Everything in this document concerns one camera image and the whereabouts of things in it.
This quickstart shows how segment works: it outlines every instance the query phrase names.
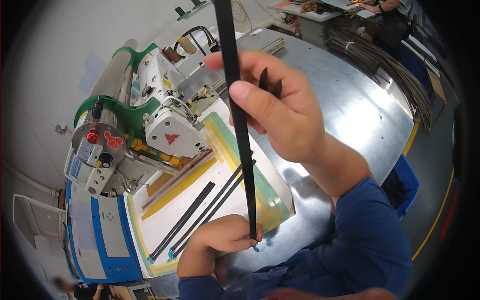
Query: thumbs up sticker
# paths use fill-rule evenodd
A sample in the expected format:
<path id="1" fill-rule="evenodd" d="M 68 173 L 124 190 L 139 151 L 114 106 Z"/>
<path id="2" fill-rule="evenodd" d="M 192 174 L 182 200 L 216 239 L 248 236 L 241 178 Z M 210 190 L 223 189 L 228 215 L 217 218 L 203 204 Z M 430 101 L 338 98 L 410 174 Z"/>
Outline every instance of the thumbs up sticker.
<path id="1" fill-rule="evenodd" d="M 103 133 L 103 135 L 105 136 L 105 138 L 107 139 L 107 146 L 112 148 L 113 150 L 118 150 L 120 149 L 120 147 L 122 146 L 123 144 L 123 139 L 121 137 L 118 137 L 118 136 L 112 136 L 110 134 L 110 131 L 105 131 Z"/>

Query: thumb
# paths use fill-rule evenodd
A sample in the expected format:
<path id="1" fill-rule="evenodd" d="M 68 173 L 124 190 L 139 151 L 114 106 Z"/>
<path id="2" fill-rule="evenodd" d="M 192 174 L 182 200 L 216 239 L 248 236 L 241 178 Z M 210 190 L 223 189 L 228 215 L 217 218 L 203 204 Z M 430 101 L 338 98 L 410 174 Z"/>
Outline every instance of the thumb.
<path id="1" fill-rule="evenodd" d="M 282 132 L 297 115 L 277 97 L 246 81 L 235 81 L 228 93 L 267 132 Z"/>
<path id="2" fill-rule="evenodd" d="M 255 246 L 256 243 L 257 243 L 256 240 L 251 240 L 251 239 L 233 240 L 231 242 L 233 251 L 231 252 L 247 250 L 248 248 Z"/>

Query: bundle of strips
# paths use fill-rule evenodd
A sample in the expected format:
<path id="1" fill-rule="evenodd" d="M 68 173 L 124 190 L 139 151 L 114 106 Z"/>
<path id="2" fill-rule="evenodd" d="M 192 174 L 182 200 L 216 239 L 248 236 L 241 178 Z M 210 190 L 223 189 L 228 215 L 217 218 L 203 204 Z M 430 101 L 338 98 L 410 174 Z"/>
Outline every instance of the bundle of strips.
<path id="1" fill-rule="evenodd" d="M 421 83 L 404 66 L 376 45 L 350 31 L 329 30 L 328 45 L 353 59 L 362 69 L 360 71 L 370 78 L 379 67 L 384 69 L 407 99 L 412 116 L 420 118 L 425 131 L 430 130 L 432 110 L 427 94 Z"/>

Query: blue sleeve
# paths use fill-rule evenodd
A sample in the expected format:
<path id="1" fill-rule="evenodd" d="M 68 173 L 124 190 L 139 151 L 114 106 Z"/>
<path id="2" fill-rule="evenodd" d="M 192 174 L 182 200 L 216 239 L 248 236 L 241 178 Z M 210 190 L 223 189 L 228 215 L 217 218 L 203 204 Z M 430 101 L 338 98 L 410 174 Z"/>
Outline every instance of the blue sleeve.
<path id="1" fill-rule="evenodd" d="M 187 277 L 179 280 L 181 300 L 212 300 L 221 299 L 223 288 L 217 280 L 208 275 L 202 277 Z"/>
<path id="2" fill-rule="evenodd" d="M 335 239 L 321 250 L 328 269 L 345 274 L 354 292 L 381 287 L 401 297 L 410 276 L 410 243 L 398 215 L 372 177 L 336 204 Z"/>

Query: table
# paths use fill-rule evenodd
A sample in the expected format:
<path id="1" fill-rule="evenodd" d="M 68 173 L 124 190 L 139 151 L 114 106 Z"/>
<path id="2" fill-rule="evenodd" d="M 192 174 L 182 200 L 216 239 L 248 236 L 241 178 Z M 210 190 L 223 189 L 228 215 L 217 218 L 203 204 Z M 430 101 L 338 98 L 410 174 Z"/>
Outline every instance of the table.
<path id="1" fill-rule="evenodd" d="M 320 102 L 326 131 L 362 154 L 381 184 L 407 143 L 413 128 L 410 116 L 374 81 L 305 41 L 263 29 L 255 36 L 242 36 L 237 45 L 243 49 L 260 49 L 279 37 L 285 39 L 285 47 L 276 56 L 307 75 Z M 201 78 L 218 76 L 205 68 L 199 71 L 189 80 L 201 82 Z M 226 262 L 230 280 L 282 263 L 308 245 L 325 242 L 334 230 L 331 198 L 300 164 L 280 158 L 266 136 L 253 130 L 250 135 L 290 188 L 296 214 L 266 235 L 273 245 L 264 252 L 225 255 L 222 260 Z M 176 274 L 151 278 L 149 282 L 159 297 L 178 296 Z"/>
<path id="2" fill-rule="evenodd" d="M 350 3 L 349 0 L 323 0 L 319 2 L 336 6 L 340 10 L 343 10 L 346 12 L 349 9 L 352 9 L 358 6 L 358 4 L 347 6 L 346 4 Z M 319 48 L 326 47 L 326 38 L 327 38 L 326 33 L 329 25 L 328 20 L 344 14 L 344 12 L 340 10 L 334 11 L 334 12 L 324 12 L 322 14 L 316 14 L 314 12 L 303 13 L 303 12 L 300 12 L 300 5 L 297 5 L 293 2 L 284 2 L 284 1 L 276 1 L 276 2 L 270 3 L 267 5 L 267 7 L 272 10 L 290 13 L 298 16 L 302 39 Z M 357 13 L 357 16 L 360 16 L 364 19 L 371 18 L 374 15 L 376 14 L 366 10 L 363 10 Z"/>

